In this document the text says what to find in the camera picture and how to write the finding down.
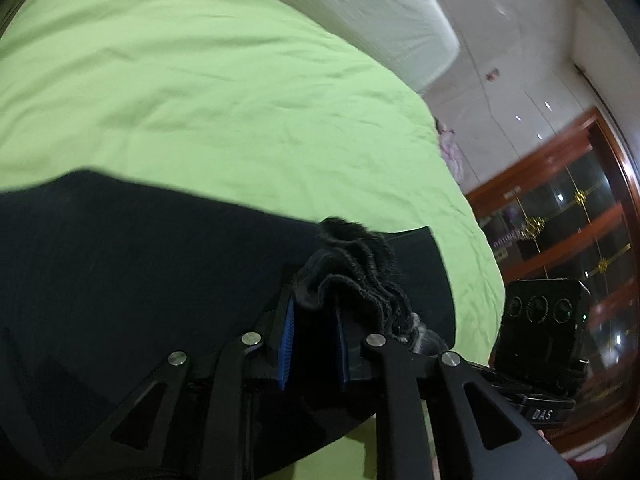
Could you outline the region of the black pants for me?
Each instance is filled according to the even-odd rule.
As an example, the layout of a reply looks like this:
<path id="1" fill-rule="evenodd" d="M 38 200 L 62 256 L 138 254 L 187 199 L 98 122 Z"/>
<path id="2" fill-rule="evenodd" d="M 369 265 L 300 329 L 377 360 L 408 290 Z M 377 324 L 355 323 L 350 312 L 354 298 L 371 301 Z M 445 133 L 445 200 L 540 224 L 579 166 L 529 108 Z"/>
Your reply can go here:
<path id="1" fill-rule="evenodd" d="M 292 283 L 299 355 L 325 375 L 339 310 L 450 347 L 456 311 L 431 231 L 375 233 L 275 216 L 77 171 L 1 196 L 1 474 L 55 476 L 171 352 L 206 356 L 254 327 Z"/>

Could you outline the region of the white ribbed headboard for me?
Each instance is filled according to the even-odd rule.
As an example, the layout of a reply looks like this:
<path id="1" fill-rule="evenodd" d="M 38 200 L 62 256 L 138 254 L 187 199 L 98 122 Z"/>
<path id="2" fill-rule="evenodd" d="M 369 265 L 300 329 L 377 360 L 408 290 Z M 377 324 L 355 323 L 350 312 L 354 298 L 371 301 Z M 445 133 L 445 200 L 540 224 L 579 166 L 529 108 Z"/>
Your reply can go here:
<path id="1" fill-rule="evenodd" d="M 391 70 L 422 94 L 460 42 L 437 0 L 279 0 Z"/>

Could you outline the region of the pink cloth beside bed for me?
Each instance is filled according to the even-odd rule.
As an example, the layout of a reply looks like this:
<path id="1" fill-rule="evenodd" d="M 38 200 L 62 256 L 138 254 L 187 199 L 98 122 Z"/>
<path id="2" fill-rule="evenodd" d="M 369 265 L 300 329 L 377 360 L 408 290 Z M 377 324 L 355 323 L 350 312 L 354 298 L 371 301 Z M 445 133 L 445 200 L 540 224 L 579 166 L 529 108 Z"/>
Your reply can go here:
<path id="1" fill-rule="evenodd" d="M 435 126 L 440 156 L 457 185 L 462 185 L 465 178 L 464 162 L 461 148 L 457 144 L 456 133 L 439 119 L 435 119 Z"/>

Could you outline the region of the red wooden glass door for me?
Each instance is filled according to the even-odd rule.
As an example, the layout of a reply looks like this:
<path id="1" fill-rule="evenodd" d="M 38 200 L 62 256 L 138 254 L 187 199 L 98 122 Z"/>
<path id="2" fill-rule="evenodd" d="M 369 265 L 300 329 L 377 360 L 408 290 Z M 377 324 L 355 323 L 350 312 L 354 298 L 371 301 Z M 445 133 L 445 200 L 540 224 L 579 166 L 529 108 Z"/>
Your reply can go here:
<path id="1" fill-rule="evenodd" d="M 611 453 L 639 409 L 639 180 L 593 107 L 466 196 L 503 281 L 577 278 L 590 292 L 576 410 L 550 440 Z"/>

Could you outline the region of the green bed sheet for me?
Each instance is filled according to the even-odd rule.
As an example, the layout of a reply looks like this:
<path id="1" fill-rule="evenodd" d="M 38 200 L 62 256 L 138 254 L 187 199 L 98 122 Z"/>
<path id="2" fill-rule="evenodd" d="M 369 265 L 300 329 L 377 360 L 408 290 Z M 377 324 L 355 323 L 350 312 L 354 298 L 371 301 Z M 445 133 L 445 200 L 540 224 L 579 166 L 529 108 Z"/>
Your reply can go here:
<path id="1" fill-rule="evenodd" d="M 45 479 L 236 479 L 301 463 L 359 478 L 326 450 L 370 417 L 411 358 L 486 363 L 504 288 L 440 157 L 434 120 L 396 75 L 277 0 L 26 0 L 1 40 L 1 196 L 77 171 L 294 220 L 431 231 L 456 311 L 450 347 L 371 332 L 371 379 L 299 355 L 284 390 L 254 376 L 259 322 L 206 356 L 174 351 Z"/>

